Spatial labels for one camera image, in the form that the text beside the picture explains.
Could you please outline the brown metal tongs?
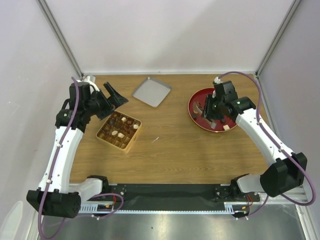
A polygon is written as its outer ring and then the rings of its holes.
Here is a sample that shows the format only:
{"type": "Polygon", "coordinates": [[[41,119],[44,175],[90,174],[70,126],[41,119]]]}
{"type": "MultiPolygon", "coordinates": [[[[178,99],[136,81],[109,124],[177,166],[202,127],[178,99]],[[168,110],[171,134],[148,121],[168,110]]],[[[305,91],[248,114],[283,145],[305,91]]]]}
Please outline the brown metal tongs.
{"type": "Polygon", "coordinates": [[[199,102],[194,102],[193,103],[193,112],[195,114],[200,114],[200,116],[208,123],[208,125],[210,126],[211,129],[215,130],[216,129],[216,122],[213,120],[209,120],[205,117],[202,116],[203,110],[201,108],[201,104],[199,102]]]}

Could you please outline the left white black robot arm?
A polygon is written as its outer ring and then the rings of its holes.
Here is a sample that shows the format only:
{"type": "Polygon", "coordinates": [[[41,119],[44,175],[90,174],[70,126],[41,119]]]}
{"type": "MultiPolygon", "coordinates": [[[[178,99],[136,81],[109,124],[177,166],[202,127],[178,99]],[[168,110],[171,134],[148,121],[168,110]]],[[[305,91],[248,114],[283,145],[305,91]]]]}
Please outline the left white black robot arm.
{"type": "Polygon", "coordinates": [[[128,102],[109,82],[103,86],[109,97],[89,80],[76,80],[69,87],[69,98],[56,115],[54,145],[47,168],[37,189],[29,190],[26,195],[27,202],[40,216],[73,219],[82,203],[109,197],[111,188],[105,176],[90,175],[70,189],[75,154],[91,117],[103,120],[128,102]]]}

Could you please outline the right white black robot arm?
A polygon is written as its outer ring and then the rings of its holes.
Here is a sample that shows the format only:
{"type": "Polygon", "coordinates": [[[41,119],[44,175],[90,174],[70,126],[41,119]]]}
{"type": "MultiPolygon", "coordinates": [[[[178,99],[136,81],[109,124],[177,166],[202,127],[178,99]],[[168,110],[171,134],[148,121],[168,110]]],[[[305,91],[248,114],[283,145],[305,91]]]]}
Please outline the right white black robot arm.
{"type": "Polygon", "coordinates": [[[287,147],[262,119],[247,96],[238,97],[231,81],[215,79],[214,91],[205,98],[203,117],[210,121],[227,117],[254,142],[268,166],[262,174],[245,174],[234,179],[230,195],[242,201],[250,192],[277,197],[304,183],[307,158],[287,147]]]}

